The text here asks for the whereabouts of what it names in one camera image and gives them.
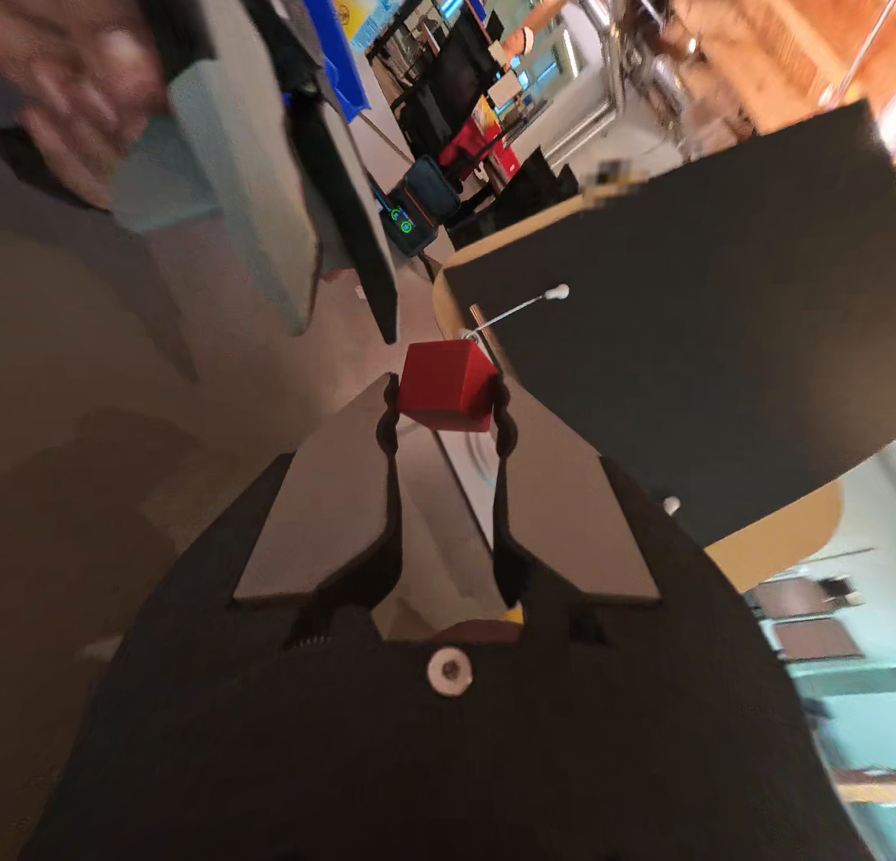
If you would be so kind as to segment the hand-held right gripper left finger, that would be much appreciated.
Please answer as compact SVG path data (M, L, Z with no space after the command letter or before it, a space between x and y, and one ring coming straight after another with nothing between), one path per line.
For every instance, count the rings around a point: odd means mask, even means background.
M310 597L400 527L397 374L383 374L297 448L233 598Z

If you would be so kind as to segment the red cube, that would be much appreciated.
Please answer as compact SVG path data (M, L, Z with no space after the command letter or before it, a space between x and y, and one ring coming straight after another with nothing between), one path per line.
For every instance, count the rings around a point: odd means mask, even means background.
M475 340L413 343L396 407L434 432L485 433L491 426L499 376Z

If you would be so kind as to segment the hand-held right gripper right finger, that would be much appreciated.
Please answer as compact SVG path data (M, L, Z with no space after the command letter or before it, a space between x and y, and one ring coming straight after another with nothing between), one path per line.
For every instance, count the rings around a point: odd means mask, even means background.
M585 596L652 606L660 591L599 452L516 380L500 384L493 564L505 602L543 564Z

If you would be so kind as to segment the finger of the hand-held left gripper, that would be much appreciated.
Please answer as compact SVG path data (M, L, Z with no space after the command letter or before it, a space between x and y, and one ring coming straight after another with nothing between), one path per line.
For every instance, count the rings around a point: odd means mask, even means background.
M284 329L303 334L315 308L320 241L287 137L273 62L239 0L209 0L209 27L232 171L221 185L228 232Z
M387 345L399 340L399 291L370 175L341 111L293 98L293 152L320 242L319 276L356 273Z

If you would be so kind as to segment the black office chair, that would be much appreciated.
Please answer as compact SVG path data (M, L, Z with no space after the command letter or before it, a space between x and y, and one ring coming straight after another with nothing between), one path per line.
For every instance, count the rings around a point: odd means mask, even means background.
M579 192L579 182L569 165L555 174L542 151L537 149L500 192L487 184L463 201L458 212L446 222L445 229L454 250L458 251L563 203Z
M468 4L435 58L392 112L414 159L436 160L464 128L501 67L489 52L492 38Z

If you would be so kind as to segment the black display board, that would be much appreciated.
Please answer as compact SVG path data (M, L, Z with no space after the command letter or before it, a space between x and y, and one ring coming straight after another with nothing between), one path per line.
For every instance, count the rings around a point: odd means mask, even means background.
M828 541L821 503L894 441L894 165L867 101L479 241L440 326L656 496L740 590Z

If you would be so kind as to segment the person's left hand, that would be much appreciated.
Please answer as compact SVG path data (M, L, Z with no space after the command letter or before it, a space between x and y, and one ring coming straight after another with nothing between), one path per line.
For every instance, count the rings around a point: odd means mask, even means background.
M67 190L107 210L115 172L167 106L139 0L1 0L1 22L24 129Z

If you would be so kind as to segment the blue plastic bin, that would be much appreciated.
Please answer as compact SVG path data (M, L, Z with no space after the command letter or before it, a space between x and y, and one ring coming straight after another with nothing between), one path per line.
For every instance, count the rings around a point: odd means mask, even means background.
M342 114L351 124L370 109L364 83L333 0L302 0L321 45L324 70Z

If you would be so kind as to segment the black battery charger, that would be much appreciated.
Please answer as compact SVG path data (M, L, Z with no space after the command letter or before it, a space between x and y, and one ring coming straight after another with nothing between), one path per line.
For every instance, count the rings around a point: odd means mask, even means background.
M385 195L380 219L387 238L412 258L431 245L461 205L460 196L439 164L425 155Z

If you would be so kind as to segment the person's right hand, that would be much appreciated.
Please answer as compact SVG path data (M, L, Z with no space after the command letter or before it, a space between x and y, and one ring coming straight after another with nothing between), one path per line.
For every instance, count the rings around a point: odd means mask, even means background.
M522 624L506 620L475 619L456 623L433 637L439 645L508 645L516 643Z

